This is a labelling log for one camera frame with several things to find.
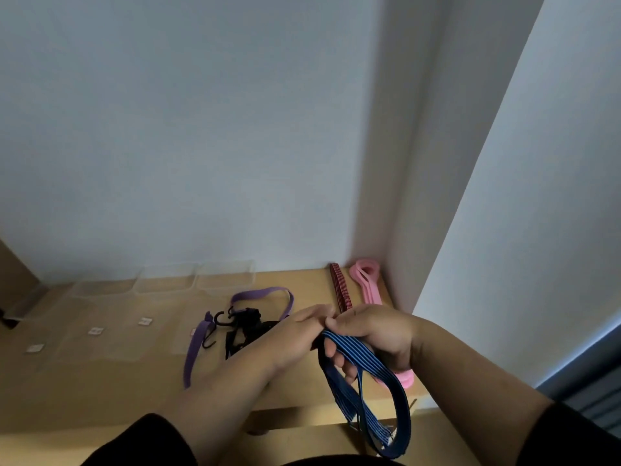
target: red striped strap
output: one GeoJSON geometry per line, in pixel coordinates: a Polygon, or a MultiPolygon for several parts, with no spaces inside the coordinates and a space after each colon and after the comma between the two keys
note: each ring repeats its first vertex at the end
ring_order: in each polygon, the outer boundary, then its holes
{"type": "Polygon", "coordinates": [[[347,309],[353,307],[352,300],[347,292],[347,283],[341,272],[341,267],[338,263],[330,264],[330,275],[332,276],[332,284],[334,285],[334,291],[337,293],[338,308],[342,313],[347,309]]]}

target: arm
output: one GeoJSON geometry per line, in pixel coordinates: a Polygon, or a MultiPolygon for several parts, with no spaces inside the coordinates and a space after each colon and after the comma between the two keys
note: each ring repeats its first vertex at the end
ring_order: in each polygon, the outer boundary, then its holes
{"type": "Polygon", "coordinates": [[[308,353],[332,314],[330,305],[292,314],[159,410],[188,443],[198,464],[217,463],[263,388],[308,353]]]}
{"type": "MultiPolygon", "coordinates": [[[[412,368],[482,464],[512,465],[550,399],[433,322],[380,305],[360,305],[326,326],[361,337],[394,371],[412,368]]],[[[326,340],[352,382],[355,368],[326,340]]]]}

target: person's left hand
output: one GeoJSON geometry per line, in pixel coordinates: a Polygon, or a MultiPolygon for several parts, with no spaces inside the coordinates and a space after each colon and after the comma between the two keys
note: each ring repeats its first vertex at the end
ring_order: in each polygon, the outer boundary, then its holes
{"type": "Polygon", "coordinates": [[[274,373],[278,374],[299,361],[311,350],[315,338],[325,328],[326,317],[334,315],[332,305],[312,305],[278,322],[266,334],[244,350],[261,351],[267,357],[274,373]]]}

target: person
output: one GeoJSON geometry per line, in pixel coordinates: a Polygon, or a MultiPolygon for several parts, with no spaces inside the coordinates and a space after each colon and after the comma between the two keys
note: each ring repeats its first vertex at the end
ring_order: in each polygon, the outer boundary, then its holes
{"type": "MultiPolygon", "coordinates": [[[[413,369],[483,465],[621,464],[617,438],[433,322],[380,305],[359,305],[338,317],[330,305],[293,313],[157,413],[145,415],[96,450],[84,464],[216,464],[270,379],[305,356],[324,328],[360,337],[395,372],[413,369]]],[[[332,341],[325,339],[324,344],[352,383],[356,368],[332,341]]],[[[391,462],[364,455],[296,462],[380,463],[391,462]]]]}

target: purple ribbon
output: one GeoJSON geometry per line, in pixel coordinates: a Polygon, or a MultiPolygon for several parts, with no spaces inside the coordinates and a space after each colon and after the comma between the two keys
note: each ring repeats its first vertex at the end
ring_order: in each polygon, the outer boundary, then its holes
{"type": "MultiPolygon", "coordinates": [[[[291,313],[291,309],[293,308],[293,293],[282,286],[272,286],[271,288],[265,289],[251,289],[249,291],[242,291],[241,293],[234,294],[231,297],[230,307],[236,302],[239,301],[247,301],[249,299],[260,299],[262,297],[267,296],[274,291],[287,291],[289,293],[289,303],[287,307],[285,307],[283,313],[281,314],[278,321],[282,321],[285,317],[289,316],[291,313]]],[[[205,335],[210,330],[215,329],[215,322],[213,321],[213,316],[210,312],[205,314],[205,319],[200,321],[196,326],[196,330],[194,331],[194,335],[192,336],[192,340],[190,341],[190,347],[188,348],[188,354],[186,355],[186,361],[183,365],[183,386],[185,389],[190,387],[190,380],[192,377],[192,368],[194,368],[194,362],[196,361],[196,357],[198,356],[198,352],[201,349],[202,343],[205,339],[205,335]]]]}

